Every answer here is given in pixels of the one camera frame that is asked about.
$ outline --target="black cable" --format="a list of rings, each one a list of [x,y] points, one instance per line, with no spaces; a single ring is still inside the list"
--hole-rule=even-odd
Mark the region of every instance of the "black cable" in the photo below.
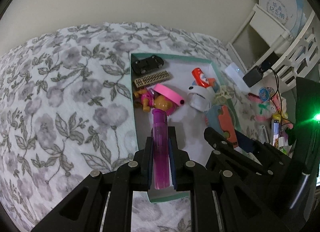
[[[273,104],[275,105],[278,113],[280,114],[280,124],[281,124],[281,125],[286,125],[286,124],[290,124],[290,123],[293,124],[293,123],[292,123],[291,121],[289,121],[288,119],[282,117],[282,99],[281,99],[281,95],[280,95],[280,92],[279,92],[279,85],[280,85],[280,83],[279,83],[279,77],[278,77],[278,74],[277,74],[272,68],[271,68],[271,70],[272,70],[272,72],[273,72],[273,74],[274,74],[274,76],[275,76],[275,79],[276,79],[276,87],[277,87],[277,90],[276,90],[276,92],[271,96],[270,100],[273,102],[272,98],[273,98],[277,93],[279,94],[279,99],[280,99],[280,112],[279,112],[279,109],[278,109],[278,107],[276,106],[275,102],[273,102]],[[286,121],[288,121],[288,123],[282,124],[282,120],[286,120]]]

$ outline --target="orange toy figure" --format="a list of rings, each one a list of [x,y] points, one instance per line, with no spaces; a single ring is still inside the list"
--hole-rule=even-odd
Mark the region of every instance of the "orange toy figure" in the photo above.
[[[151,107],[161,109],[165,112],[170,111],[175,105],[172,101],[166,99],[163,95],[156,96],[156,92],[151,89],[141,89],[134,92],[135,98],[141,98],[142,109],[144,112],[150,112]]]

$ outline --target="bed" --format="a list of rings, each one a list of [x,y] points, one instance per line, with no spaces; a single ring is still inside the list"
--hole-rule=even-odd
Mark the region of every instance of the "bed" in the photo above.
[[[30,231],[93,169],[103,173],[138,150],[131,53],[211,60],[223,75],[244,134],[254,112],[223,69],[214,37],[148,23],[80,25],[33,38],[0,58],[0,202]],[[190,231],[189,198],[152,204],[134,193],[132,231]]]

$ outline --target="red and white bottle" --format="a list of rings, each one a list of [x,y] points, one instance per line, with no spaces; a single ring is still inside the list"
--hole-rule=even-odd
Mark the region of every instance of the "red and white bottle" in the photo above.
[[[195,78],[197,85],[200,85],[204,88],[210,87],[207,77],[200,68],[195,68],[191,73]]]

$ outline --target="black toy car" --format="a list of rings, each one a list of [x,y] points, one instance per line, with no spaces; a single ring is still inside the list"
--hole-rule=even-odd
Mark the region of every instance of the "black toy car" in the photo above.
[[[132,55],[131,68],[137,76],[155,71],[157,68],[161,68],[163,65],[163,59],[157,55],[152,55],[151,57],[143,60],[138,60]]]

